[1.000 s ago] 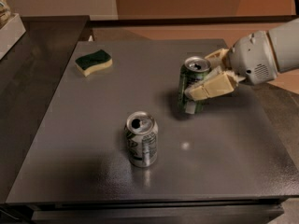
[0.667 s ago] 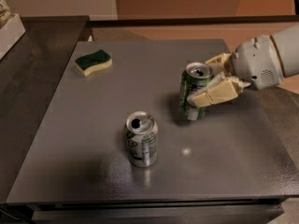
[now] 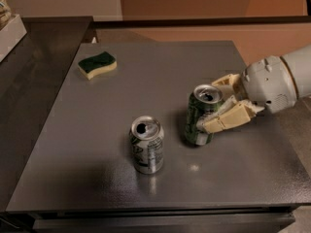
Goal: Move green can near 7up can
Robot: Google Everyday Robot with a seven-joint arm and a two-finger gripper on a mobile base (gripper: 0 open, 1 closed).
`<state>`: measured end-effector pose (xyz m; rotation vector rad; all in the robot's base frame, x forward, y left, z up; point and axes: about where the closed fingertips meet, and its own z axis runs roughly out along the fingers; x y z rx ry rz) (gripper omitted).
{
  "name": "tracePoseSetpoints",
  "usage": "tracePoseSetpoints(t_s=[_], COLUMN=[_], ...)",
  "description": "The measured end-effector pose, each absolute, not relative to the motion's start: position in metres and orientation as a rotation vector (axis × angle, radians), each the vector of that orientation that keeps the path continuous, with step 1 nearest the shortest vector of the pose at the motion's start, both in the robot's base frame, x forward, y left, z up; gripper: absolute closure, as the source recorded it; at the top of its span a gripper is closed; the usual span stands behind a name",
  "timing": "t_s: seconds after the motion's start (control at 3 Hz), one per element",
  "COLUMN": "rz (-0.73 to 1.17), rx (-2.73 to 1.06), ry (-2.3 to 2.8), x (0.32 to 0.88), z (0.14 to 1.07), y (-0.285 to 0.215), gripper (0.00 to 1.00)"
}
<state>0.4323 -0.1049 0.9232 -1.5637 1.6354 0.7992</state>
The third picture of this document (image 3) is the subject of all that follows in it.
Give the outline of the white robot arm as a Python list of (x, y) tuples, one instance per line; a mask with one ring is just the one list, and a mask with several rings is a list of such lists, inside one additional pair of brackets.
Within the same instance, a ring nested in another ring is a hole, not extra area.
[(217, 133), (246, 124), (259, 112), (279, 113), (311, 95), (311, 46), (281, 56), (269, 56), (241, 74), (228, 74), (212, 82), (225, 102), (196, 127)]

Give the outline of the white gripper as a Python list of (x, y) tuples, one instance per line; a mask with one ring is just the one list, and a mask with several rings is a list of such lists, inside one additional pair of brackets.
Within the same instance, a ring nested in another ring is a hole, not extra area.
[(228, 74), (212, 82), (224, 98), (228, 98), (211, 115), (202, 116), (196, 128), (218, 133), (246, 124), (264, 107), (272, 114), (293, 107), (297, 101), (294, 80), (286, 63), (278, 56), (269, 56), (251, 64), (240, 74)]

